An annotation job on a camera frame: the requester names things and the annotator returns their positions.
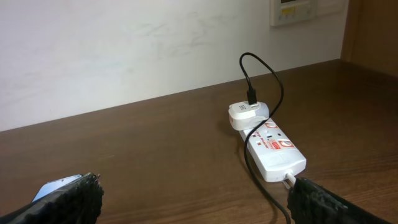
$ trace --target black cable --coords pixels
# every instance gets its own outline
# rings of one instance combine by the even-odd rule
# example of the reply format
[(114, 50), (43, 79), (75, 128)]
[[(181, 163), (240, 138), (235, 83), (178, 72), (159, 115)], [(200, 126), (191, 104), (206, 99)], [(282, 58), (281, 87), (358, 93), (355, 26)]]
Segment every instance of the black cable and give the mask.
[(244, 69), (244, 67), (243, 67), (243, 64), (242, 64), (242, 58), (243, 58), (245, 55), (249, 55), (249, 54), (250, 54), (251, 56), (257, 58), (258, 60), (261, 60), (261, 59), (260, 59), (259, 57), (255, 56), (255, 55), (252, 54), (252, 53), (244, 53), (244, 54), (242, 54), (241, 58), (239, 59), (239, 65), (241, 66), (242, 72), (244, 73), (244, 77), (246, 78), (246, 81), (247, 81), (248, 86), (249, 86), (249, 90), (248, 90), (248, 92), (247, 92), (247, 95), (248, 95), (248, 102), (249, 102), (250, 105), (253, 105), (253, 104), (256, 104), (256, 103), (257, 103), (256, 90), (255, 90), (255, 89), (253, 88), (253, 86), (251, 85), (250, 78), (248, 77), (248, 74), (246, 73), (246, 71), (245, 71), (245, 69)]
[[(248, 74), (246, 73), (246, 71), (245, 71), (245, 69), (244, 69), (244, 67), (243, 67), (243, 65), (242, 65), (242, 58), (243, 58), (245, 55), (250, 55), (250, 56), (254, 57), (255, 59), (257, 59), (259, 62), (261, 62), (265, 67), (268, 68), (268, 70), (271, 71), (271, 73), (275, 76), (276, 80), (277, 80), (278, 83), (279, 83), (279, 86), (280, 86), (280, 99), (279, 99), (278, 104), (275, 106), (275, 108), (274, 108), (274, 109), (271, 111), (271, 113), (269, 114), (269, 118), (271, 118), (272, 115), (274, 115), (275, 111), (276, 111), (276, 110), (278, 109), (278, 107), (280, 106), (280, 104), (282, 103), (282, 100), (284, 99), (284, 86), (283, 86), (282, 82), (279, 80), (279, 77), (277, 76), (277, 74), (275, 73), (275, 71), (273, 71), (273, 69), (270, 68), (270, 66), (268, 66), (268, 65), (267, 65), (263, 60), (261, 60), (261, 58), (259, 58), (257, 55), (254, 55), (254, 54), (252, 54), (252, 53), (247, 52), (247, 53), (242, 54), (241, 58), (239, 59), (239, 64), (240, 64), (240, 66), (241, 66), (241, 68), (242, 68), (242, 72), (244, 73), (244, 76), (246, 77), (246, 81), (248, 81), (249, 89), (252, 89), (251, 82), (250, 82), (250, 78), (248, 77)], [(245, 162), (246, 162), (246, 165), (247, 165), (247, 167), (248, 167), (248, 170), (249, 170), (249, 172), (250, 172), (250, 174), (251, 174), (251, 177), (252, 177), (254, 183), (257, 185), (257, 187), (260, 189), (260, 191), (261, 191), (261, 192), (262, 192), (262, 193), (263, 193), (263, 194), (264, 194), (264, 195), (265, 195), (277, 208), (279, 208), (279, 210), (284, 214), (284, 216), (285, 216), (285, 218), (286, 218), (286, 223), (287, 223), (287, 224), (291, 224), (290, 217), (289, 217), (289, 214), (287, 213), (286, 209), (285, 209), (283, 206), (281, 206), (280, 203), (278, 203), (278, 202), (271, 196), (271, 194), (269, 194), (269, 192), (264, 188), (264, 186), (261, 184), (260, 180), (256, 177), (256, 175), (255, 175), (255, 173), (254, 173), (254, 171), (253, 171), (253, 168), (252, 168), (252, 166), (250, 165), (250, 162), (249, 162), (249, 159), (248, 159), (248, 143), (249, 143), (249, 138), (253, 135), (253, 133), (254, 133), (258, 128), (260, 128), (265, 122), (267, 122), (268, 119), (266, 119), (266, 120), (264, 120), (264, 121), (261, 121), (255, 128), (253, 128), (253, 130), (250, 131), (250, 133), (248, 134), (248, 136), (247, 136), (246, 139), (244, 140), (244, 151), (243, 151), (244, 160), (245, 160)]]

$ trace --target white charger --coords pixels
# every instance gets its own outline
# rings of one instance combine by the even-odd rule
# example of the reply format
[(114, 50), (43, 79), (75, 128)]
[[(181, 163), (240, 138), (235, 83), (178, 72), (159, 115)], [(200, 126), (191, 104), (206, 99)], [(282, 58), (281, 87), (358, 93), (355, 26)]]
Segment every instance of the white charger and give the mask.
[(247, 101), (234, 103), (229, 106), (228, 113), (229, 122), (237, 131), (254, 128), (269, 117), (268, 106), (261, 102), (253, 105)]

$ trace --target wooden desk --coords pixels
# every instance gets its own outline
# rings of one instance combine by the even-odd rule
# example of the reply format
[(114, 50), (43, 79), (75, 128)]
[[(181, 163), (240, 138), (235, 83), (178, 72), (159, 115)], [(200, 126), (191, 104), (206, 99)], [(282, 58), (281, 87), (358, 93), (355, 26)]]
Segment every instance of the wooden desk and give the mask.
[[(307, 158), (300, 175), (398, 222), (398, 82), (339, 60), (280, 72), (273, 119)], [(271, 75), (252, 79), (272, 108)], [(101, 174), (98, 223), (285, 223), (252, 183), (228, 105), (244, 80), (0, 133), (0, 214), (50, 180)], [(281, 183), (265, 184), (283, 205)]]

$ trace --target white wall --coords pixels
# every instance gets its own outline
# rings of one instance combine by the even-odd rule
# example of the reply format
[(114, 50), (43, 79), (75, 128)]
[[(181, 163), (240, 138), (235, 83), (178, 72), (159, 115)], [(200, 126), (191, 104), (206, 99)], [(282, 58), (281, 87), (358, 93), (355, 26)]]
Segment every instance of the white wall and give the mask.
[(275, 70), (336, 59), (345, 17), (275, 29), (268, 0), (2, 0), (0, 131), (237, 80), (247, 51)]

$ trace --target power socket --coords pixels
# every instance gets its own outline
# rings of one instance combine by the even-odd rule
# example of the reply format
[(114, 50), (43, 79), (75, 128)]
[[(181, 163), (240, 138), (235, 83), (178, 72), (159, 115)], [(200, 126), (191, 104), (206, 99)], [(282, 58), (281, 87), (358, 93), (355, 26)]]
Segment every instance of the power socket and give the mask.
[[(243, 140), (252, 129), (239, 131)], [(248, 149), (266, 182), (279, 182), (287, 174), (297, 175), (305, 169), (306, 158), (272, 119), (249, 138)]]

